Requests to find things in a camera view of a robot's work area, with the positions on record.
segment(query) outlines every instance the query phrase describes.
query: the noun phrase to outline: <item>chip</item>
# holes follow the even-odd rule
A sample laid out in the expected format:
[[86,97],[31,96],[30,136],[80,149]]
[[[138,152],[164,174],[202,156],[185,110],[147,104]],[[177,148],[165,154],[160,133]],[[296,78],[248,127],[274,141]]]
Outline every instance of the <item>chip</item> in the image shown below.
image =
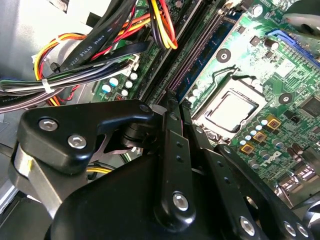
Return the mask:
[[281,122],[272,115],[267,116],[266,119],[268,120],[267,126],[273,130],[276,130],[281,125]]
[[301,109],[314,118],[320,116],[320,99],[316,96],[311,96],[301,105]]
[[260,43],[260,41],[261,41],[260,38],[258,38],[257,36],[254,36],[251,39],[250,43],[251,43],[252,46],[256,47]]
[[240,26],[237,31],[240,34],[243,34],[245,30],[246,30],[246,28],[244,26]]
[[249,144],[244,145],[240,150],[245,154],[250,154],[253,152],[255,148]]
[[312,132],[314,134],[320,134],[320,127],[316,126]]
[[258,131],[256,135],[254,135],[253,139],[257,140],[259,143],[263,142],[267,138],[267,135]]

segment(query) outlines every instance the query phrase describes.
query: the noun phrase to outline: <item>yellow wire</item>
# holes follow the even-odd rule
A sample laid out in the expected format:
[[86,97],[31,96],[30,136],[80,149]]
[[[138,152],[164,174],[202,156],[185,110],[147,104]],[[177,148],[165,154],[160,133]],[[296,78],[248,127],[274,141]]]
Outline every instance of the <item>yellow wire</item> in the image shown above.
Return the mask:
[[[141,26],[146,25],[146,24],[149,23],[150,21],[151,21],[151,19],[150,19],[150,17],[149,17],[149,18],[147,18],[146,20],[144,20],[144,21],[142,21],[142,22],[140,22],[140,23],[138,23],[138,24],[135,24],[135,25],[133,25],[132,27],[130,27],[129,31],[136,30],[137,28],[140,28]],[[118,36],[124,34],[124,32],[125,32],[125,30],[120,31],[119,34],[118,34]]]
[[52,102],[52,104],[53,104],[54,106],[56,106],[56,107],[58,106],[58,104],[55,102],[55,100],[53,100],[52,98],[50,98],[49,100],[50,100],[50,102]]
[[165,30],[165,27],[164,27],[163,22],[161,20],[161,16],[160,16],[160,12],[159,12],[159,8],[158,8],[156,0],[151,0],[151,3],[152,3],[153,10],[154,10],[155,19],[158,22],[158,27],[159,27],[165,48],[169,49],[171,47],[173,49],[177,49],[178,47],[171,41],[170,37],[168,36],[168,34]]
[[108,174],[111,172],[111,170],[108,170],[108,169],[105,169],[105,168],[102,168],[102,167],[98,167],[98,166],[95,166],[95,167],[88,167],[86,169],[86,171],[88,173],[94,173],[94,172],[97,172],[97,173],[101,173],[101,174]]

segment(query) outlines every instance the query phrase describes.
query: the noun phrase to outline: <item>silver screw head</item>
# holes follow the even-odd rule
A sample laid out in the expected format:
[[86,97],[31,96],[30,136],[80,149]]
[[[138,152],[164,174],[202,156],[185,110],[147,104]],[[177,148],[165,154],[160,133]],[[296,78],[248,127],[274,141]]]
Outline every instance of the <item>silver screw head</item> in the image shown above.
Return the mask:
[[241,216],[240,217],[240,225],[242,227],[242,229],[247,233],[249,234],[250,236],[254,236],[256,231],[255,231],[255,228],[254,226],[252,225],[252,223],[247,219],[245,218],[244,216]]
[[39,127],[42,130],[48,131],[48,132],[52,132],[54,130],[56,130],[58,128],[58,123],[52,119],[42,119],[39,122]]
[[74,149],[83,149],[87,145],[87,141],[83,136],[71,135],[68,138],[68,144]]
[[296,234],[296,231],[294,230],[294,228],[290,225],[290,223],[288,223],[287,221],[284,221],[283,222],[284,224],[284,228],[285,230],[287,230],[287,232],[292,235],[293,237],[295,237],[297,234]]
[[204,130],[203,130],[201,127],[199,127],[199,126],[196,126],[195,129],[196,129],[196,131],[197,131],[198,133],[200,133],[200,134],[202,134],[202,133],[204,132]]
[[297,223],[296,223],[296,227],[298,228],[299,232],[300,232],[303,236],[305,236],[306,238],[309,237],[309,234],[308,234],[307,230],[306,230],[300,223],[297,222]]
[[173,195],[173,203],[180,211],[187,211],[189,208],[188,200],[181,193]]
[[224,147],[223,147],[223,149],[225,150],[225,152],[226,152],[226,153],[228,153],[228,154],[230,154],[230,153],[231,153],[230,149],[229,149],[229,148],[227,148],[226,146],[224,146]]

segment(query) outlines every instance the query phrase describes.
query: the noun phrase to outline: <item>red wire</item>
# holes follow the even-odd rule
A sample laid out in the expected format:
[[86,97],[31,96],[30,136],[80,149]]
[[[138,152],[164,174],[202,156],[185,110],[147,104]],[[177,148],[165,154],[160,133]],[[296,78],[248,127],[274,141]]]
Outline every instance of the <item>red wire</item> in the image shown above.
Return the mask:
[[[131,11],[131,16],[132,16],[132,18],[135,16],[135,11],[136,11],[136,6],[134,6],[134,7],[132,8],[132,11]],[[115,40],[113,41],[113,44],[114,44],[114,43],[117,43],[117,42],[120,41],[121,39],[124,39],[124,38],[126,38],[126,37],[128,37],[128,36],[130,36],[130,35],[132,35],[132,34],[134,34],[134,33],[136,33],[136,32],[137,32],[137,31],[135,31],[136,29],[133,30],[133,31],[130,31],[130,28],[132,27],[132,25],[133,25],[133,21],[130,22],[129,26],[126,28],[126,30],[124,31],[123,34],[121,34],[120,36],[117,36],[117,37],[115,38]],[[99,57],[99,56],[105,54],[106,52],[110,51],[111,48],[112,48],[112,46],[108,47],[107,49],[105,49],[105,50],[103,50],[103,51],[101,51],[101,52],[98,52],[96,55],[94,55],[94,56],[91,58],[91,60],[95,60],[97,57]]]
[[174,28],[174,25],[172,24],[170,13],[168,11],[166,2],[165,2],[165,0],[159,0],[159,1],[161,3],[162,9],[164,11],[165,19],[169,24],[169,30],[170,30],[170,35],[171,35],[170,39],[171,39],[171,41],[175,41],[176,40],[175,28]]

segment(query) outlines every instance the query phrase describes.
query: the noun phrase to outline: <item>black wire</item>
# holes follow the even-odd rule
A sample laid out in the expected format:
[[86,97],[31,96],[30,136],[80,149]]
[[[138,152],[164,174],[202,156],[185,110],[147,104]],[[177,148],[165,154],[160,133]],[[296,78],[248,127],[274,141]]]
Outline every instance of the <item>black wire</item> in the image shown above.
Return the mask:
[[63,72],[82,66],[90,61],[105,43],[112,44],[135,4],[136,0],[121,1],[116,12],[75,47],[61,64],[60,70]]
[[[126,32],[126,31],[129,29],[130,25],[131,25],[132,22],[134,21],[135,11],[136,11],[136,5],[134,5],[134,6],[133,6],[133,9],[131,10],[131,13],[133,13],[133,14],[131,14],[131,16],[130,16],[130,21],[129,21],[128,25],[126,26],[126,28],[124,29],[124,32]],[[102,52],[102,51],[106,50],[107,48],[109,48],[109,47],[117,44],[120,40],[121,40],[121,39],[119,39],[118,41],[116,41],[116,42],[114,42],[114,43],[112,43],[112,44],[110,44],[110,45],[107,45],[108,43],[106,42],[106,43],[100,48],[99,52]]]
[[155,44],[160,48],[165,50],[165,45],[163,43],[162,37],[160,35],[160,31],[158,28],[158,23],[155,19],[155,13],[154,13],[154,9],[152,7],[152,3],[151,0],[147,0],[148,1],[148,5],[149,5],[149,11],[150,11],[150,23],[151,23],[151,30],[152,30],[152,35],[153,35],[153,39]]

